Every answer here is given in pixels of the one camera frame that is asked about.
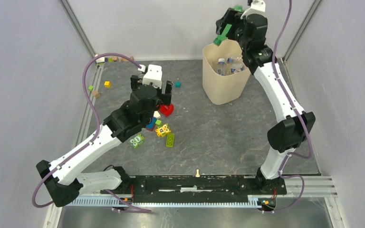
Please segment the green plastic bottle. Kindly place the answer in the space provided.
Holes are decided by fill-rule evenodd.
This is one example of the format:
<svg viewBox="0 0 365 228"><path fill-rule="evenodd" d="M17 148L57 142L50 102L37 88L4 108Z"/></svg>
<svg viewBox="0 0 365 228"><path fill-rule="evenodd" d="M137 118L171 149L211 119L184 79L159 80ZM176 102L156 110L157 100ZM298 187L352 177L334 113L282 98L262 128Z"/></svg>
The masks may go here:
<svg viewBox="0 0 365 228"><path fill-rule="evenodd" d="M215 45L219 46L224 40L234 38L233 29L239 24L243 12L243 7L236 5L228 8L222 18L216 21L217 37L213 41Z"/></svg>

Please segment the clear bottle purple label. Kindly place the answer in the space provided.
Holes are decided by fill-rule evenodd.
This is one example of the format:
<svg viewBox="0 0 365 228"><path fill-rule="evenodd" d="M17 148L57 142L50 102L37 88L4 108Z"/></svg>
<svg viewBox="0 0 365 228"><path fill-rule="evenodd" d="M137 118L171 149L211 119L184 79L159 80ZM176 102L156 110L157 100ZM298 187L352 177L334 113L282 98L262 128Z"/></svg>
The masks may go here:
<svg viewBox="0 0 365 228"><path fill-rule="evenodd" d="M227 73L227 65L225 58L219 58L218 63L216 65L216 73L225 76Z"/></svg>

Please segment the crushed Pepsi bottle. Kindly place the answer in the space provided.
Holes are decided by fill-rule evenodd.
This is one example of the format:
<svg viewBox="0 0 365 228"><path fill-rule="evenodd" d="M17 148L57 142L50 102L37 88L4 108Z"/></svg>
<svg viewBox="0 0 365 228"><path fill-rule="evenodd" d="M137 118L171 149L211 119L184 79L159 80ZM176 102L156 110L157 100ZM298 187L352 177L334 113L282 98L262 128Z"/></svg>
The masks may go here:
<svg viewBox="0 0 365 228"><path fill-rule="evenodd" d="M227 63L228 63L227 73L229 75L239 73L244 69L242 59L240 56L230 56L227 60Z"/></svg>

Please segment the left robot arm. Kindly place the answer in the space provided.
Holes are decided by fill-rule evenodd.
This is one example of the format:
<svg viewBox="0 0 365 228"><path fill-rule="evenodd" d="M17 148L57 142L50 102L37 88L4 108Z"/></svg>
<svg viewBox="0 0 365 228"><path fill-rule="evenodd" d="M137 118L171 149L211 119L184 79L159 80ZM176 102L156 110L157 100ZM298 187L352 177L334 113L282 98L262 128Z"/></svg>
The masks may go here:
<svg viewBox="0 0 365 228"><path fill-rule="evenodd" d="M36 169L52 203L63 207L82 194L98 190L116 190L126 193L130 180L123 168L84 173L84 169L109 150L128 141L141 132L162 105L170 105L173 83L166 81L165 90L153 82L131 76L129 100L114 110L82 143L54 161L41 160Z"/></svg>

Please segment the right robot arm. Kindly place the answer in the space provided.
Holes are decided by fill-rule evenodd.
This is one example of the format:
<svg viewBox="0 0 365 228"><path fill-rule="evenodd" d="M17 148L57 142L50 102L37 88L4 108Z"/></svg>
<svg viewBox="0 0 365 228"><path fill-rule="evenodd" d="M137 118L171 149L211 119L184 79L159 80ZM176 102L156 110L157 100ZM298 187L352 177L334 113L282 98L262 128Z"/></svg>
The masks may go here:
<svg viewBox="0 0 365 228"><path fill-rule="evenodd" d="M266 44L268 20L263 12L254 6L246 11L228 8L216 21L216 33L238 43L244 65L261 84L277 119L267 132L270 150L254 180L257 191L267 194L284 184L281 166L309 139L316 117L295 100L282 78L274 51Z"/></svg>

